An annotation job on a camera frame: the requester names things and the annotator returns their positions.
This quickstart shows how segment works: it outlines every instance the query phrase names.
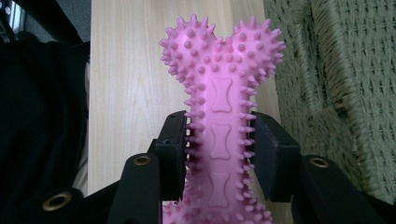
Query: dark cloth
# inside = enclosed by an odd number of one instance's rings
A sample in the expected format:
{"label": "dark cloth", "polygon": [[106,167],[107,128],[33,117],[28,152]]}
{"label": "dark cloth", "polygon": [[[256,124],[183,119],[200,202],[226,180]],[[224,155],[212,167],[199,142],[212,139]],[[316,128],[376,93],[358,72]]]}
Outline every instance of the dark cloth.
{"label": "dark cloth", "polygon": [[89,44],[0,44],[0,223],[71,187],[85,143]]}

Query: brass grommet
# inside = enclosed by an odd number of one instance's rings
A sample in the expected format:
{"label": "brass grommet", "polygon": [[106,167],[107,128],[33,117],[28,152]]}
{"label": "brass grommet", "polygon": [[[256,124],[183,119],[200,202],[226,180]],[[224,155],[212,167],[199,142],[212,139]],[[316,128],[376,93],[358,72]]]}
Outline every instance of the brass grommet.
{"label": "brass grommet", "polygon": [[45,202],[43,202],[43,210],[44,211],[55,211],[58,210],[65,205],[67,205],[72,200],[72,195],[69,192],[61,192],[52,197],[48,198]]}
{"label": "brass grommet", "polygon": [[327,168],[329,167],[329,163],[321,158],[311,158],[309,160],[312,164],[316,165],[317,167],[320,168]]}
{"label": "brass grommet", "polygon": [[146,165],[149,164],[150,162],[151,162],[151,158],[148,156],[141,156],[134,159],[135,165]]}

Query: wood grain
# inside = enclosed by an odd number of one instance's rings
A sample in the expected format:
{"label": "wood grain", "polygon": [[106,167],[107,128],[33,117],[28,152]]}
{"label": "wood grain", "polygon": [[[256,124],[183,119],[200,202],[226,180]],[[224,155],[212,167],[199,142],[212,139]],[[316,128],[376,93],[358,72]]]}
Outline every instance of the wood grain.
{"label": "wood grain", "polygon": [[[125,161],[147,151],[168,114],[188,109],[188,95],[160,61],[158,42],[177,17],[189,21],[191,14],[200,21],[208,16],[216,36],[231,35],[251,15],[264,20],[262,0],[92,1],[89,194],[120,179]],[[257,110],[279,120],[274,79],[258,92]]]}

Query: pink rubber bone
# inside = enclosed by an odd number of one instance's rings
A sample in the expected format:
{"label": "pink rubber bone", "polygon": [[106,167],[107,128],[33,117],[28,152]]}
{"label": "pink rubber bone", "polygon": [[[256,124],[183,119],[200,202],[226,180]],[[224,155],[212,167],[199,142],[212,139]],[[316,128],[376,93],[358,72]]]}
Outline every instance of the pink rubber bone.
{"label": "pink rubber bone", "polygon": [[185,102],[191,135],[184,200],[163,207],[163,223],[272,223],[271,212],[248,188],[254,153],[247,150],[254,143],[248,139],[255,119],[249,109],[256,106],[249,97],[275,74],[285,48],[277,41],[280,30],[269,26],[269,20],[259,24],[252,17],[223,40],[213,34],[214,24],[207,26],[207,17],[198,21],[192,15],[166,29],[162,60],[191,96]]}

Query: green woven fabric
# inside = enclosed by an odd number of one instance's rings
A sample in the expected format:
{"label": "green woven fabric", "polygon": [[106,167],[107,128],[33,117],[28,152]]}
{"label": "green woven fabric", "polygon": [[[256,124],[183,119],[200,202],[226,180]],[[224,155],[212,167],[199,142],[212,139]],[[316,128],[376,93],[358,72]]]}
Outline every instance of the green woven fabric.
{"label": "green woven fabric", "polygon": [[286,40],[276,90],[303,154],[335,161],[357,189],[396,199],[396,1],[265,0]]}

